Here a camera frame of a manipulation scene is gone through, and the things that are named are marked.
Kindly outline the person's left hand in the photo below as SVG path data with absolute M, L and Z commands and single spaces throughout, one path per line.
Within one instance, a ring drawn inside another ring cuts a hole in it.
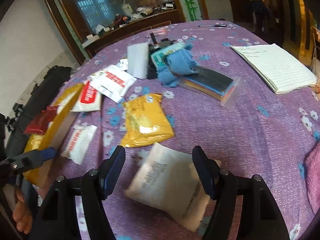
M 17 198 L 17 202 L 13 210 L 12 217 L 16 222 L 17 230 L 28 235 L 32 228 L 33 216 L 20 189 L 15 190 L 15 196 Z

